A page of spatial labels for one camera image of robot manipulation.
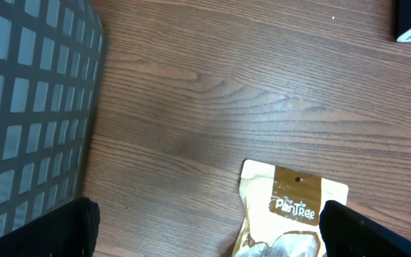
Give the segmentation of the brown Pantree snack bag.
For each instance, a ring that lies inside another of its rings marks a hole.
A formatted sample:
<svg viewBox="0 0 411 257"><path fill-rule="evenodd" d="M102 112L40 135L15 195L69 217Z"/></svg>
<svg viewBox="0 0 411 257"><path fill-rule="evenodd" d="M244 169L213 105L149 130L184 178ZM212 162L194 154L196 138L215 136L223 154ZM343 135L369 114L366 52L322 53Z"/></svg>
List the brown Pantree snack bag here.
<svg viewBox="0 0 411 257"><path fill-rule="evenodd" d="M347 203L343 183L247 159L239 193L243 225L233 256L309 256L326 254L320 214L329 200Z"/></svg>

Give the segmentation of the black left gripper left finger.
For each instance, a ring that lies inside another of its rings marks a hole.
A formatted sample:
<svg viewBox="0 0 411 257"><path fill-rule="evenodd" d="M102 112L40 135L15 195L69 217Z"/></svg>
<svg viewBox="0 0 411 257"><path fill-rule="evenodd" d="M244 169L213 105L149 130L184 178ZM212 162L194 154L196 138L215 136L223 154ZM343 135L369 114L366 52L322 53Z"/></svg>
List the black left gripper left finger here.
<svg viewBox="0 0 411 257"><path fill-rule="evenodd" d="M0 238L0 256L92 256L101 216L97 203L77 198Z"/></svg>

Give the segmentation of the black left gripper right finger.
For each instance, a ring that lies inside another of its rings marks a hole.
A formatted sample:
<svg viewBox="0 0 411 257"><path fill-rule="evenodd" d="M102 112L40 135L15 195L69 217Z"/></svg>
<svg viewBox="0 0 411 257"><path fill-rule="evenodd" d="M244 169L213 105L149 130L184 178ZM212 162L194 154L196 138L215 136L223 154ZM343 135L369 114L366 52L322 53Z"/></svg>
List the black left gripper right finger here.
<svg viewBox="0 0 411 257"><path fill-rule="evenodd" d="M328 257L411 257L411 241L329 200L320 214Z"/></svg>

